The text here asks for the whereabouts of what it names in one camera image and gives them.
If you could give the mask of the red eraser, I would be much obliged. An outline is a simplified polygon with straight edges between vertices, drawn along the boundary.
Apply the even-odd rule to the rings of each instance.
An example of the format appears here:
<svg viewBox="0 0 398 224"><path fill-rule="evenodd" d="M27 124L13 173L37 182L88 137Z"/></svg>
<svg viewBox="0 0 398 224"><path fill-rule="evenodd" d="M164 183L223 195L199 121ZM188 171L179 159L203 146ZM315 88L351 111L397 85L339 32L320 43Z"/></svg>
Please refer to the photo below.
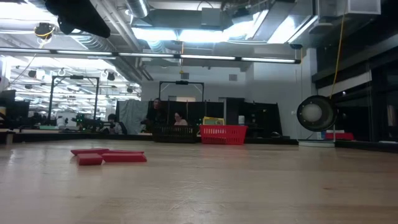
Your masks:
<svg viewBox="0 0 398 224"><path fill-rule="evenodd" d="M101 157L105 162L147 162L142 151L108 151Z"/></svg>
<svg viewBox="0 0 398 224"><path fill-rule="evenodd" d="M99 154L78 154L77 163L79 166L101 165L103 158Z"/></svg>
<svg viewBox="0 0 398 224"><path fill-rule="evenodd" d="M109 149L106 148L92 148L92 149L73 149L70 152L74 155L77 156L79 154L99 154L102 155L104 153L107 153Z"/></svg>

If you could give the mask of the yellow packaged calculator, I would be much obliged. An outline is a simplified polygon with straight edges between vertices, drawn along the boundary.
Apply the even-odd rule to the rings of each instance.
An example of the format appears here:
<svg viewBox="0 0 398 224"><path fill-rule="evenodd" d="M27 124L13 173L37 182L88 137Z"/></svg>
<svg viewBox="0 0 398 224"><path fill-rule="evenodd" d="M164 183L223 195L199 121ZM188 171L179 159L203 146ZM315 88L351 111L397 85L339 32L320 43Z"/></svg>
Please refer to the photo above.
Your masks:
<svg viewBox="0 0 398 224"><path fill-rule="evenodd" d="M203 118L203 125L224 125L224 119L205 116Z"/></svg>

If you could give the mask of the person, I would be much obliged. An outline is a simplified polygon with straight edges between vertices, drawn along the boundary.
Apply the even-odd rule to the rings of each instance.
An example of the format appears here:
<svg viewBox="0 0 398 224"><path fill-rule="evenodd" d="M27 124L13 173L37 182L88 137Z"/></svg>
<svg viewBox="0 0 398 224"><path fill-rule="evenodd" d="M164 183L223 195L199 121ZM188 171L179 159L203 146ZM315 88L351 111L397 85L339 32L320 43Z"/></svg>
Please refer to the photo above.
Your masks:
<svg viewBox="0 0 398 224"><path fill-rule="evenodd" d="M103 132L105 132L107 134L122 134L123 133L122 126L116 121L115 114L108 115L108 123L109 123L109 126L105 126L103 128Z"/></svg>
<svg viewBox="0 0 398 224"><path fill-rule="evenodd" d="M162 108L162 102L159 98L153 101L152 106L148 109L146 117L141 121L144 124L145 132L151 133L154 126L163 125L167 122L167 113Z"/></svg>
<svg viewBox="0 0 398 224"><path fill-rule="evenodd" d="M174 116L175 116L175 123L174 123L175 126L187 126L188 125L187 121L183 117L183 113L176 112L174 114Z"/></svg>

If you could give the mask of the black metal rig frame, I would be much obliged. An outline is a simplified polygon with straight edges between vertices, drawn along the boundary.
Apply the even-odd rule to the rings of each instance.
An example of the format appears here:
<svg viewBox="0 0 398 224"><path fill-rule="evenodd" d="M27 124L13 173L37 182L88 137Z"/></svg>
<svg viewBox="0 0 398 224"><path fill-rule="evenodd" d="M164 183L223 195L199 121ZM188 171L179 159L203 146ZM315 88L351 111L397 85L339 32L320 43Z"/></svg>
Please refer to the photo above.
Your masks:
<svg viewBox="0 0 398 224"><path fill-rule="evenodd" d="M84 80L84 79L96 80L95 107L94 107L94 112L93 112L93 118L96 119L97 107L98 107L98 93L99 93L99 88L100 88L100 77L88 77L88 76L84 76L84 75L69 75L69 76L56 75L56 76L52 77L52 82L51 82L51 86L50 86L49 110L48 110L48 116L47 116L47 123L49 124L51 121L53 95L54 95L54 88L56 86L55 81L58 78L60 79L60 81L64 81L64 79L66 79L66 78L69 78L71 80Z"/></svg>
<svg viewBox="0 0 398 224"><path fill-rule="evenodd" d="M162 88L162 85L164 84L164 83L167 83L167 84L176 84L176 85L201 85L201 101L205 101L205 83L203 83L203 82L188 82L188 81L184 81L184 80L179 80L179 81L174 81L174 82L172 82L172 81L160 81L159 82L159 91L158 91L158 98L159 99L161 99L161 94L162 94L162 91L163 91L163 89L161 89Z"/></svg>

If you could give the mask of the black plastic basket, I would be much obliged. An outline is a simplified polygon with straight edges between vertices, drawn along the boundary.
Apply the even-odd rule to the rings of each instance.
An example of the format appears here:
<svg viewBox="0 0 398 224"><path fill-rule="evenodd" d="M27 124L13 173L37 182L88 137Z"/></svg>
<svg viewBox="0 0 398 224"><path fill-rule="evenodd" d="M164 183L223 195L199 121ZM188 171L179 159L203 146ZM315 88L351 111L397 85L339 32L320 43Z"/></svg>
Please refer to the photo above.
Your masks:
<svg viewBox="0 0 398 224"><path fill-rule="evenodd" d="M159 125L152 129L155 142L195 143L198 133L197 126Z"/></svg>

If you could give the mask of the grey hanging cloth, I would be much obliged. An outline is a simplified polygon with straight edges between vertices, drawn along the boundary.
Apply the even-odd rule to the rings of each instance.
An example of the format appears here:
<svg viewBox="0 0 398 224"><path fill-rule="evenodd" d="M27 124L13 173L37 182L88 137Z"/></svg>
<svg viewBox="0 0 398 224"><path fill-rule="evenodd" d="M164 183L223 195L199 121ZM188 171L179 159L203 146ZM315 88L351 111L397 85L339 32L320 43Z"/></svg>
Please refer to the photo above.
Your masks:
<svg viewBox="0 0 398 224"><path fill-rule="evenodd" d="M141 122L146 118L149 102L138 100L119 101L117 107L119 121L123 123L127 134L139 134L145 127Z"/></svg>

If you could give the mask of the red plastic basket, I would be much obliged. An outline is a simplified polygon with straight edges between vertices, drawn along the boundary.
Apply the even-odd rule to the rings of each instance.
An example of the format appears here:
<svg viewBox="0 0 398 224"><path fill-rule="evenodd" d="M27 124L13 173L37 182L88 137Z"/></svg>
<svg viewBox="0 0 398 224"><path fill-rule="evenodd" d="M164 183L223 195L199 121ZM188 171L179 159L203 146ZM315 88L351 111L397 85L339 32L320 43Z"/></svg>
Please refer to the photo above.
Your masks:
<svg viewBox="0 0 398 224"><path fill-rule="evenodd" d="M242 145L247 128L240 125L201 125L201 142L203 144Z"/></svg>

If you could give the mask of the black computer monitor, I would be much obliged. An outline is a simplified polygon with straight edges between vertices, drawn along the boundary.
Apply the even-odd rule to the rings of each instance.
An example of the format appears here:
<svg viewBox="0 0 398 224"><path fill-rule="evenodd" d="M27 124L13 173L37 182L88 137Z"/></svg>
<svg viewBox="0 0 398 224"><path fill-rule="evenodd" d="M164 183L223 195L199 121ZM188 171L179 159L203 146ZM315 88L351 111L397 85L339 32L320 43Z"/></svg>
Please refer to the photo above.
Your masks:
<svg viewBox="0 0 398 224"><path fill-rule="evenodd" d="M16 129L29 124L28 101L16 101L15 90L0 92L0 128Z"/></svg>

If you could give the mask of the long overhead light bar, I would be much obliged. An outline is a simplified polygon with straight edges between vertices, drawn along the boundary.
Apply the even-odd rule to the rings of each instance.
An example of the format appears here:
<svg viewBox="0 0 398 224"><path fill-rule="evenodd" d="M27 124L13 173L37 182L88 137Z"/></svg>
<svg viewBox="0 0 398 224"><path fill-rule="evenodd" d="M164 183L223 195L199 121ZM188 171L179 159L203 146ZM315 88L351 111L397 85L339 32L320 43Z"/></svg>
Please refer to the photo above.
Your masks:
<svg viewBox="0 0 398 224"><path fill-rule="evenodd" d="M137 52L98 52L88 50L55 50L55 49L25 49L0 47L0 53L16 54L47 54L47 55L73 55L90 57L143 57L143 58L166 58L166 59L195 59L195 60L220 60L232 62L257 62L257 63L283 63L300 64L301 60L296 58L270 58L270 57L237 57L221 55L193 55L193 54L155 54Z"/></svg>

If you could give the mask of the red flat box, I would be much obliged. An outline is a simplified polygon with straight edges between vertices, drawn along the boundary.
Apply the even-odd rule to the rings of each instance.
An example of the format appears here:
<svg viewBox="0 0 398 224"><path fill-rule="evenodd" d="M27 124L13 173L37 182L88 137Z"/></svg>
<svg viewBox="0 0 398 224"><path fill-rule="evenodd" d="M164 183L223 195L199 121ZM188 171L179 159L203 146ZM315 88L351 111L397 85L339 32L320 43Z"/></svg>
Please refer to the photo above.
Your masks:
<svg viewBox="0 0 398 224"><path fill-rule="evenodd" d="M354 141L354 135L352 133L326 133L325 139L328 140L342 140L342 141Z"/></svg>

